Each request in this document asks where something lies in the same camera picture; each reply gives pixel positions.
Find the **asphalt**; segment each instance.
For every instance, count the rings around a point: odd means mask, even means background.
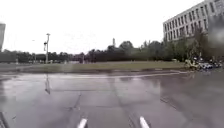
[[[0,111],[10,128],[224,127],[224,72],[1,74]]]

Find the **road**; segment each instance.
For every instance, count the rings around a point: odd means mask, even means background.
[[[2,75],[0,108],[10,128],[224,127],[224,72]]]

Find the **pole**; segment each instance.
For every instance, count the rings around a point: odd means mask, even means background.
[[[48,64],[48,43],[49,43],[49,36],[50,34],[47,33],[47,44],[46,44],[46,47],[47,47],[47,50],[46,50],[46,64]]]

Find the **white lane marking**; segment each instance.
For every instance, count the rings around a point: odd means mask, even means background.
[[[147,75],[133,75],[133,76],[83,76],[83,77],[70,77],[70,78],[57,78],[57,79],[111,79],[111,78],[141,78],[141,77],[152,77],[152,76],[171,76],[179,74],[193,73],[194,71],[188,72],[174,72],[174,73],[161,73],[161,74],[147,74]]]
[[[140,117],[140,124],[142,128],[150,128],[147,122],[145,121],[145,118],[142,116]]]
[[[87,119],[82,119],[77,128],[87,128]]]

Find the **tree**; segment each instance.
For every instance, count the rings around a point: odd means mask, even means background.
[[[187,39],[185,37],[181,38],[175,46],[175,58],[181,62],[187,59]]]

